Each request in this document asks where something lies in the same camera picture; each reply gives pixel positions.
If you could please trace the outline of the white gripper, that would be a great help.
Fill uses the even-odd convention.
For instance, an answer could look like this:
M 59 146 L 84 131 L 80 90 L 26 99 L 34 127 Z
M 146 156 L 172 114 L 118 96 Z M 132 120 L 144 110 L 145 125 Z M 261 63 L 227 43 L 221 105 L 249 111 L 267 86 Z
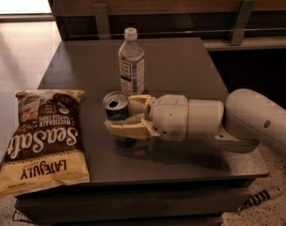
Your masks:
M 148 94 L 129 97 L 131 116 L 150 112 L 150 121 L 127 124 L 122 121 L 105 121 L 105 128 L 118 137 L 147 139 L 160 137 L 164 141 L 182 141 L 186 137 L 188 100 L 183 95 L 167 94 L 155 100 Z

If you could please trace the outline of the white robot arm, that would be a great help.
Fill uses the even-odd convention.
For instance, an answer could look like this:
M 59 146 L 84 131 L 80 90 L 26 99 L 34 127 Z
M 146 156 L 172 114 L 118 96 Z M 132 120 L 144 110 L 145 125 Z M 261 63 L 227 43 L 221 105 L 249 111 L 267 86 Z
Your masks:
M 198 138 L 232 153 L 249 153 L 262 143 L 286 159 L 286 110 L 251 89 L 237 89 L 225 102 L 112 91 L 103 107 L 105 127 L 116 137 Z

